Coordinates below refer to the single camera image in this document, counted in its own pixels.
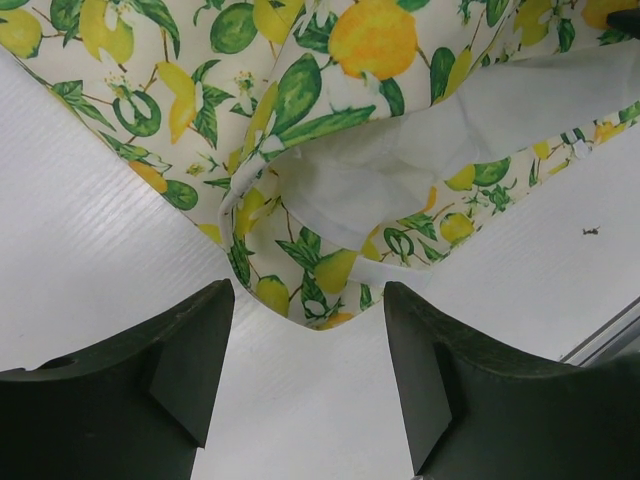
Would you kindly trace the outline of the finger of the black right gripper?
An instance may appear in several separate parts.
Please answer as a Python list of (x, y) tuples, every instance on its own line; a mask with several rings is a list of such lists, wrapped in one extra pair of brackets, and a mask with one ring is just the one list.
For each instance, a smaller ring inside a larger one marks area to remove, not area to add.
[(607, 25), (617, 30), (639, 30), (640, 9), (628, 8), (611, 12), (606, 17)]

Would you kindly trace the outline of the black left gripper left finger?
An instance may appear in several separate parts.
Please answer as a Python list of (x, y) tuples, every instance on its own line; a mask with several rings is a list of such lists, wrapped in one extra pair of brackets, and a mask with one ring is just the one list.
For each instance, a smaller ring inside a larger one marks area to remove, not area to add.
[(202, 288), (110, 338), (1, 374), (5, 479), (188, 479), (206, 445), (234, 290)]

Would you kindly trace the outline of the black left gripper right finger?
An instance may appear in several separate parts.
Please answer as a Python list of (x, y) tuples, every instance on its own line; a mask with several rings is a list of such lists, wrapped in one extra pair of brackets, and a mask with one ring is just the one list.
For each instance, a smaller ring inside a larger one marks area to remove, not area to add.
[(579, 367), (494, 339), (399, 282), (389, 350), (418, 479), (635, 479), (639, 357)]

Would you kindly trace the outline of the lemon print skirt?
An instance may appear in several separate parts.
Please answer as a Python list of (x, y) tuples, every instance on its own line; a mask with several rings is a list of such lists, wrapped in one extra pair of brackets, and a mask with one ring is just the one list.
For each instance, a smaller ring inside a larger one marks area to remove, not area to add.
[(635, 1), (5, 1), (1, 44), (325, 330), (639, 122)]

